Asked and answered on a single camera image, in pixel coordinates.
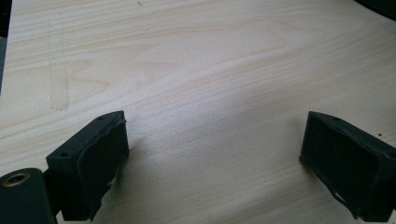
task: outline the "metal ring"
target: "metal ring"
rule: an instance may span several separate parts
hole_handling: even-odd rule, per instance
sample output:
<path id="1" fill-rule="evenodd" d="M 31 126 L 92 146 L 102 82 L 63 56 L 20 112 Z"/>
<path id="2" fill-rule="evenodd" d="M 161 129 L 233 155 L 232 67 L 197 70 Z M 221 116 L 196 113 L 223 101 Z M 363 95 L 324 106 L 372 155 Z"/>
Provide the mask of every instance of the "metal ring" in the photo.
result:
<path id="1" fill-rule="evenodd" d="M 29 177 L 30 177 L 29 173 L 18 173 L 12 175 L 9 178 L 7 178 L 5 181 L 3 181 L 3 186 L 6 188 L 15 187 L 25 182 L 27 179 L 29 179 Z"/>

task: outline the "screw hole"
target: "screw hole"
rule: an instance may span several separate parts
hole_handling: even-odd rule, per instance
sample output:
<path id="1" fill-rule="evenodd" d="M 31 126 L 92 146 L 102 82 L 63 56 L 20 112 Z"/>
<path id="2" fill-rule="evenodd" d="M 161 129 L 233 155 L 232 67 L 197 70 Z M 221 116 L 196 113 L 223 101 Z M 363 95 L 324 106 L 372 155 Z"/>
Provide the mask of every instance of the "screw hole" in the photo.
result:
<path id="1" fill-rule="evenodd" d="M 3 182 L 3 186 L 7 188 L 17 186 L 25 182 L 27 179 L 29 179 L 29 177 L 30 175 L 28 173 L 20 173 L 20 174 L 12 175 Z"/>

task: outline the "wooden table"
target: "wooden table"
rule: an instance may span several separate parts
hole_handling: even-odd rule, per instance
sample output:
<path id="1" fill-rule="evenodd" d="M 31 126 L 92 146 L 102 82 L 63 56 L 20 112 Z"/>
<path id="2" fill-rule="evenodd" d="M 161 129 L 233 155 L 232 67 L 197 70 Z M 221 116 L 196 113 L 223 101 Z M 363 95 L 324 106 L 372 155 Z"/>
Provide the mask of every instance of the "wooden table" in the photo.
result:
<path id="1" fill-rule="evenodd" d="M 0 175 L 124 110 L 93 223 L 361 223 L 298 157 L 309 110 L 396 146 L 395 40 L 354 1 L 14 1 Z"/>

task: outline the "hole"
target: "hole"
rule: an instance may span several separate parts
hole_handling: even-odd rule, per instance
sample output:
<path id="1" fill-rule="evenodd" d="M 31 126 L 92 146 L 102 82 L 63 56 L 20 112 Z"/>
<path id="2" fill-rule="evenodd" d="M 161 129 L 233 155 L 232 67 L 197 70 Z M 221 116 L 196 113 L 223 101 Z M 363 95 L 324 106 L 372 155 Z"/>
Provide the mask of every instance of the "hole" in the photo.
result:
<path id="1" fill-rule="evenodd" d="M 29 179 L 29 177 L 30 177 L 29 173 L 20 173 L 20 174 L 12 175 L 3 182 L 3 186 L 7 188 L 17 186 L 25 182 L 27 179 Z"/>

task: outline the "wood grain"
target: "wood grain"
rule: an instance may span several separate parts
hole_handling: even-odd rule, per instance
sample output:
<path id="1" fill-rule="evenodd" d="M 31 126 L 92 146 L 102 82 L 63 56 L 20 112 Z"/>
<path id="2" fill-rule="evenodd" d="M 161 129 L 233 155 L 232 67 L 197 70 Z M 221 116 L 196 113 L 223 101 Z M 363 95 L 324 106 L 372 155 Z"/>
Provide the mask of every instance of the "wood grain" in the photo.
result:
<path id="1" fill-rule="evenodd" d="M 298 157 L 310 110 L 396 146 L 395 39 L 353 1 L 14 1 L 0 175 L 122 109 L 93 223 L 361 223 Z"/>

